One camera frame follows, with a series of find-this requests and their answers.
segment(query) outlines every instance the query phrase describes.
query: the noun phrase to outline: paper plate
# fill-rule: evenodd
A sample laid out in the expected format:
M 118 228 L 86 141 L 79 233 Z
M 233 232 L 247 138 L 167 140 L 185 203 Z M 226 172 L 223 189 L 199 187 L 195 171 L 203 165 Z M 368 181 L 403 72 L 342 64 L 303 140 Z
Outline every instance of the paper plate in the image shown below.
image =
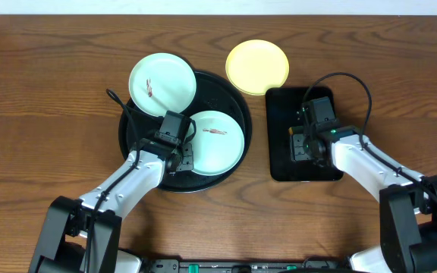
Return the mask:
M 202 111 L 191 119 L 196 122 L 196 134 L 191 140 L 192 172 L 217 175 L 234 167 L 244 152 L 244 133 L 239 124 L 219 111 Z M 187 135 L 192 132 L 190 126 Z
M 129 93 L 134 104 L 155 117 L 166 111 L 181 113 L 193 101 L 196 79 L 182 58 L 156 53 L 139 61 L 130 73 Z
M 264 95 L 272 87 L 282 86 L 289 74 L 286 54 L 275 44 L 250 40 L 237 45 L 227 57 L 225 72 L 240 91 Z

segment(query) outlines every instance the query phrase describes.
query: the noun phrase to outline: wooden table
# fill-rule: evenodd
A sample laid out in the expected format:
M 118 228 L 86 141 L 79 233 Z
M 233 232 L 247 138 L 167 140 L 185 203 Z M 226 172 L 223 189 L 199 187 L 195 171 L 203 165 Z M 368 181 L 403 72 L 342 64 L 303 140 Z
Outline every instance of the wooden table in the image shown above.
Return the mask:
M 373 142 L 437 174 L 437 17 L 0 16 L 0 271 L 27 271 L 52 200 L 77 198 L 122 164 L 121 109 L 105 88 L 127 99 L 130 70 L 154 52 L 225 77 L 228 53 L 248 39 L 285 51 L 285 86 L 336 71 L 362 78 L 373 93 Z M 360 126 L 361 87 L 346 77 L 325 84 L 342 121 Z M 253 139 L 238 170 L 210 190 L 148 193 L 125 219 L 121 246 L 148 256 L 283 261 L 378 244 L 378 203 L 347 175 L 271 179 L 265 99 L 244 97 Z

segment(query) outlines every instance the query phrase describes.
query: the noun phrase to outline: black cable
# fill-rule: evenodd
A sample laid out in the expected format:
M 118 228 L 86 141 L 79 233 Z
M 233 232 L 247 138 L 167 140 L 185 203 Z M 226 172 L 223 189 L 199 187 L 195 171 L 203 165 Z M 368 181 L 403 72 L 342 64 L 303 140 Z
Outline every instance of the black cable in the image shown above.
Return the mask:
M 196 123 L 195 123 L 195 121 L 194 120 L 191 120 L 191 124 L 193 125 L 193 133 L 191 134 L 191 135 L 189 135 L 186 139 L 185 139 L 185 141 L 184 141 L 184 143 L 186 144 L 186 143 L 189 143 L 194 137 L 195 137 L 195 134 L 196 134 Z
M 126 114 L 127 118 L 129 119 L 129 122 L 131 124 L 132 130 L 134 132 L 134 137 L 136 138 L 136 141 L 139 141 L 139 136 L 137 133 L 137 128 L 136 128 L 136 124 L 134 123 L 133 117 L 131 116 L 131 114 L 128 111 L 128 106 L 126 106 L 118 97 L 118 95 L 116 95 L 114 93 L 114 91 L 107 89 L 106 90 L 107 95 L 115 102 L 117 102 L 123 109 L 124 113 Z M 86 250 L 85 250 L 85 261 L 83 264 L 83 271 L 85 273 L 88 273 L 90 271 L 90 249 L 92 246 L 92 238 L 93 238 L 93 233 L 94 233 L 94 224 L 96 223 L 96 218 L 97 218 L 97 213 L 99 212 L 99 208 L 102 204 L 102 202 L 105 201 L 105 199 L 107 198 L 107 195 L 109 195 L 109 193 L 111 192 L 111 190 L 117 185 L 119 184 L 119 182 L 121 182 L 121 180 L 123 180 L 129 173 L 132 172 L 132 170 L 135 169 L 135 167 L 137 167 L 137 163 L 139 162 L 139 151 L 136 152 L 136 158 L 134 159 L 133 164 L 131 164 L 131 166 L 123 173 L 121 174 L 120 177 L 118 177 L 118 179 L 116 179 L 114 182 L 112 182 L 109 187 L 107 187 L 103 192 L 100 193 L 100 197 L 97 200 L 96 206 L 94 207 L 94 210 L 92 210 L 92 214 L 90 216 L 90 222 L 89 222 L 89 226 L 87 228 L 87 240 L 86 240 Z
M 404 173 L 402 171 L 402 167 L 395 167 L 394 165 L 390 164 L 389 162 L 387 162 L 386 160 L 384 160 L 383 158 L 381 158 L 380 156 L 378 156 L 377 154 L 374 153 L 374 151 L 372 151 L 367 143 L 364 143 L 363 141 L 363 135 L 365 133 L 365 129 L 367 127 L 367 122 L 369 121 L 370 118 L 370 112 L 372 111 L 372 96 L 370 94 L 369 88 L 367 87 L 367 85 L 357 76 L 350 74 L 350 73 L 345 73 L 345 72 L 336 72 L 336 73 L 331 73 L 328 75 L 325 75 L 321 78 L 319 78 L 313 85 L 310 86 L 310 88 L 308 88 L 308 90 L 306 91 L 306 93 L 304 94 L 303 97 L 303 102 L 301 103 L 301 106 L 303 106 L 303 104 L 306 102 L 307 100 L 307 96 L 310 94 L 311 90 L 313 89 L 313 87 L 315 85 L 317 85 L 318 83 L 320 83 L 321 81 L 323 81 L 326 78 L 329 77 L 333 77 L 333 76 L 347 76 L 347 77 L 351 77 L 353 79 L 355 79 L 358 83 L 360 83 L 362 85 L 362 87 L 365 89 L 365 92 L 367 94 L 367 98 L 369 100 L 369 106 L 367 108 L 367 113 L 366 113 L 366 117 L 365 117 L 365 121 L 363 122 L 363 126 L 362 129 L 360 130 L 360 134 L 359 134 L 359 142 L 360 145 L 363 149 L 365 149 L 372 157 L 374 157 L 375 159 L 377 159 L 379 162 L 381 162 L 382 164 L 384 164 L 385 166 L 387 166 L 388 168 L 392 169 L 393 171 L 396 172 L 397 175 L 401 175 L 402 177 L 408 179 L 409 181 L 411 181 L 414 185 L 416 185 L 417 187 L 419 187 L 424 193 L 426 193 L 429 198 L 437 204 L 437 195 L 435 195 L 430 189 L 428 189 L 428 187 L 426 187 L 422 181 L 423 178 L 421 178 L 421 182 L 419 182 L 416 178 L 413 178 L 411 176 L 409 176 L 408 174 Z

